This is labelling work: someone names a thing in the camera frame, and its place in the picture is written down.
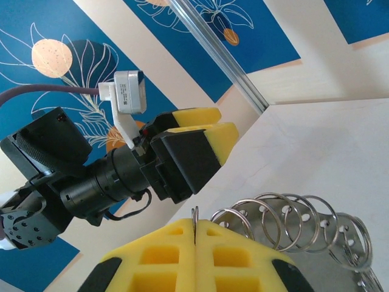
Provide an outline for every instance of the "yellow sponge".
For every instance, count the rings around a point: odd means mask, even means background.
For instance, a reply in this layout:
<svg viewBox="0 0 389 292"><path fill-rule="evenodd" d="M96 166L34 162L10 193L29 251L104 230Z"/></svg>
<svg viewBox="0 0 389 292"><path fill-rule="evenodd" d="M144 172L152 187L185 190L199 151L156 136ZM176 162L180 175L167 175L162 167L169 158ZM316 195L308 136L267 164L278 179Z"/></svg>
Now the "yellow sponge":
<svg viewBox="0 0 389 292"><path fill-rule="evenodd" d="M122 262L106 292L195 292L192 220L183 219L107 254Z"/></svg>
<svg viewBox="0 0 389 292"><path fill-rule="evenodd" d="M180 127L207 125L221 119L218 108L189 108L173 111L173 116Z"/></svg>
<svg viewBox="0 0 389 292"><path fill-rule="evenodd" d="M195 245L191 219L128 243L107 254L102 263L110 259L121 259L119 267L106 288L99 290L95 284L93 291L287 292L272 261L292 264L286 255L207 220L198 221ZM95 274L89 282L102 276ZM92 291L91 286L83 291Z"/></svg>

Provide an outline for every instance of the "leaf pattern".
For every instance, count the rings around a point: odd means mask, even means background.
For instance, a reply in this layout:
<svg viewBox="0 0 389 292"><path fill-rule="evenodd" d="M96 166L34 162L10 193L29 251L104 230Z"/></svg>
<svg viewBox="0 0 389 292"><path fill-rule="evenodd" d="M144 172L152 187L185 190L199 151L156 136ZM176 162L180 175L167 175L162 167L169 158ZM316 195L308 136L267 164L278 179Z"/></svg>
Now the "leaf pattern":
<svg viewBox="0 0 389 292"><path fill-rule="evenodd" d="M11 68L15 71L15 67L23 68L23 70L28 68L31 70L31 76L40 74L39 70L29 63L31 60L27 61L25 57L31 56L37 42L50 40L39 32L35 23L32 23L29 29L29 40L21 40L0 28L0 50L3 52L2 59L0 58L0 66L2 66L0 76L16 85L29 83L9 78L7 69ZM62 77L59 77L63 83L69 86L96 88L99 82L113 80L113 74L119 63L119 55L113 47L89 40L71 41L66 34L63 34L59 41L65 44L72 54L70 69ZM22 46L26 49L26 54L22 56L13 54L11 48L14 46ZM105 146L107 142L111 144L123 142L120 133L107 120L106 114L101 108L102 103L97 96L69 93L67 94L69 99L63 99L64 101L58 103L57 99L50 96L51 94L51 92L44 92L37 98L31 109L33 117L40 117L45 111L61 106L65 110L76 111L80 115L82 123L75 124L92 146L96 145L100 148Z"/></svg>
<svg viewBox="0 0 389 292"><path fill-rule="evenodd" d="M169 6L154 5L148 0L135 0L138 8L161 26L169 27L178 32L189 32ZM203 20L211 27L216 36L222 41L238 44L237 34L233 26L254 28L249 14L235 4L236 0L190 0Z"/></svg>

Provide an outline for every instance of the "metal coil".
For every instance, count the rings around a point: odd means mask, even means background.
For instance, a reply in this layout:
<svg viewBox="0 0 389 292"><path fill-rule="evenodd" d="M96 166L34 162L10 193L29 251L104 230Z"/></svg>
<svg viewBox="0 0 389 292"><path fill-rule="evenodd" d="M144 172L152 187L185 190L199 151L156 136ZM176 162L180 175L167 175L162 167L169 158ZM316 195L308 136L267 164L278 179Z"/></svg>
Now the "metal coil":
<svg viewBox="0 0 389 292"><path fill-rule="evenodd" d="M319 213L313 201L324 205L330 215ZM255 220L260 223L253 227ZM371 239L362 220L335 212L317 196L263 193L218 210L211 221L234 231L240 229L247 238L257 237L277 251L329 252L339 265L358 273L368 271L371 266ZM356 240L363 250L354 250ZM341 245L343 254L335 252L335 245Z"/></svg>

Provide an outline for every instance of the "yellow foam block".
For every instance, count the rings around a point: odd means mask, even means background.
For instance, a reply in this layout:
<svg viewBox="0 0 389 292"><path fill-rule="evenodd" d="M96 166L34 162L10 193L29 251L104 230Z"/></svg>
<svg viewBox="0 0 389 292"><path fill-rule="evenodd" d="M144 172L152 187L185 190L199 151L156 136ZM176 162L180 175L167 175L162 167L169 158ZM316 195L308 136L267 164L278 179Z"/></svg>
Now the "yellow foam block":
<svg viewBox="0 0 389 292"><path fill-rule="evenodd" d="M217 123L221 119L218 108L190 108L174 111L173 116L180 127Z"/></svg>
<svg viewBox="0 0 389 292"><path fill-rule="evenodd" d="M179 220L107 254L120 264L106 292L287 292L272 266L286 255L207 220Z"/></svg>
<svg viewBox="0 0 389 292"><path fill-rule="evenodd" d="M284 254L200 220L196 232L196 291L287 292L272 265L273 259L293 263Z"/></svg>
<svg viewBox="0 0 389 292"><path fill-rule="evenodd" d="M179 220L107 254L123 261L106 292L195 292L191 220Z"/></svg>
<svg viewBox="0 0 389 292"><path fill-rule="evenodd" d="M221 166L225 164L238 141L239 132L234 123L218 123L204 132Z"/></svg>

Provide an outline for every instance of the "cable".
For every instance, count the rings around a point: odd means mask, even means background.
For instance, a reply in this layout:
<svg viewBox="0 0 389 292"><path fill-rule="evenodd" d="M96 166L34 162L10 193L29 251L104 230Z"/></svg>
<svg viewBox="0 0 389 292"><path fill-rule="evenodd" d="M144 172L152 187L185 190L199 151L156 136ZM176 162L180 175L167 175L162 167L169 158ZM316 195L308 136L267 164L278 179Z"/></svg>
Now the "cable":
<svg viewBox="0 0 389 292"><path fill-rule="evenodd" d="M15 88L8 89L0 93L0 107L5 102L19 96L24 93L37 92L37 91L57 91L57 92L68 92L78 94L90 94L92 96L98 95L98 88L84 88L84 87L73 87L66 85L53 85L53 84L30 84L22 85Z"/></svg>
<svg viewBox="0 0 389 292"><path fill-rule="evenodd" d="M114 214L110 213L110 211L105 212L105 215L109 219L114 220L114 221L120 221L120 220L126 219L128 217L138 215L139 213L143 212L148 206L150 206L151 200L153 198L153 196L152 196L152 194L151 194L149 189L145 189L145 193L147 193L147 195L148 195L148 201L147 201L147 204L146 204L145 207L143 207L143 208L141 208L141 209L139 209L137 211L127 213L126 215L121 216L121 217L116 217Z"/></svg>

